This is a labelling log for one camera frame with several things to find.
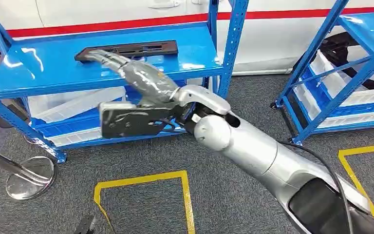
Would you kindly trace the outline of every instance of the stanchion base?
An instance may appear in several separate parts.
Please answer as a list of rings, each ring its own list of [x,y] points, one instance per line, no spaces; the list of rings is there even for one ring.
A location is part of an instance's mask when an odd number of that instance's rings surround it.
[[[47,157],[32,157],[21,163],[26,169],[46,178],[49,182],[43,186],[33,184],[18,177],[15,174],[9,176],[6,181],[6,192],[16,200],[27,200],[35,198],[44,193],[54,182],[56,168],[54,163]]]

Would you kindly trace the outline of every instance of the chrome stanchion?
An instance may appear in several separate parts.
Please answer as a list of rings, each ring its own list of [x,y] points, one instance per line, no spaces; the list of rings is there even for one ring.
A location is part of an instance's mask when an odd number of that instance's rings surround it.
[[[32,157],[19,164],[0,154],[0,168],[12,173],[6,181],[6,192],[16,200],[27,200],[42,194],[56,176],[54,163],[43,156]]]

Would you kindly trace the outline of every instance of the black cable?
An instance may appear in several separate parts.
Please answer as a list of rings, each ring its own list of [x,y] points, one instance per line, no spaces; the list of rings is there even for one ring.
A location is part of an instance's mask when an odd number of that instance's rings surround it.
[[[353,226],[352,226],[352,218],[351,218],[351,214],[349,213],[348,200],[346,199],[346,196],[345,196],[345,193],[343,191],[342,185],[340,184],[340,181],[337,178],[336,173],[332,170],[332,168],[330,168],[330,166],[326,163],[326,161],[321,156],[319,156],[315,152],[313,152],[313,151],[311,151],[311,150],[309,150],[309,149],[307,149],[303,146],[296,145],[296,144],[293,144],[293,143],[289,143],[289,142],[286,142],[286,141],[278,141],[278,143],[283,144],[283,145],[293,146],[293,147],[299,148],[301,150],[304,150],[304,151],[310,153],[315,158],[317,158],[326,167],[326,169],[328,169],[328,171],[330,173],[330,176],[332,177],[333,181],[336,184],[337,189],[339,190],[340,195],[342,196],[342,200],[343,200],[344,208],[345,208],[345,212],[346,212],[346,217],[348,219],[349,233],[354,234],[354,230],[353,230]]]
[[[169,121],[168,119],[160,119],[160,120],[152,120],[152,121],[166,123],[167,125],[171,126],[170,129],[163,129],[161,132],[167,132],[167,133],[184,133],[184,134],[186,134],[186,132],[179,132],[179,131],[175,130],[174,124],[171,121]]]

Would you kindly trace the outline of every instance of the shelf bracket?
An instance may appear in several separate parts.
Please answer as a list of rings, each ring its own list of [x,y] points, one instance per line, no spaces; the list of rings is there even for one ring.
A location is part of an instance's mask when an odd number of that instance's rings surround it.
[[[224,71],[220,76],[220,87],[217,93],[223,98],[227,96],[228,87],[230,85],[231,74],[233,73],[234,61],[236,60],[237,49],[239,48],[240,37],[242,35],[244,19],[246,17],[249,1],[235,0],[233,3],[230,24],[228,26],[226,47],[224,51]]]

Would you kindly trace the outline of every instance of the red stripe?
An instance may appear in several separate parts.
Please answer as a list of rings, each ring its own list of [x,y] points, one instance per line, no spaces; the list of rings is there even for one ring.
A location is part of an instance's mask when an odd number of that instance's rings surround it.
[[[330,9],[315,9],[315,10],[289,10],[289,11],[252,11],[246,13],[246,19],[283,19],[283,18],[311,18],[311,17],[325,17],[328,15]],[[360,8],[346,8],[343,14],[359,14],[374,12],[374,7],[360,7]],[[220,12],[217,16],[218,20],[229,20],[229,12]],[[105,31],[124,28],[138,28],[157,25],[168,25],[176,23],[190,23],[207,20],[207,13],[162,17],[153,19],[136,19],[125,20],[118,22],[106,23],[90,23],[81,25],[69,25],[59,27],[46,28],[27,28],[27,29],[13,29],[8,30],[12,37],[31,37],[31,36],[45,36],[68,33],[84,33],[93,31]]]

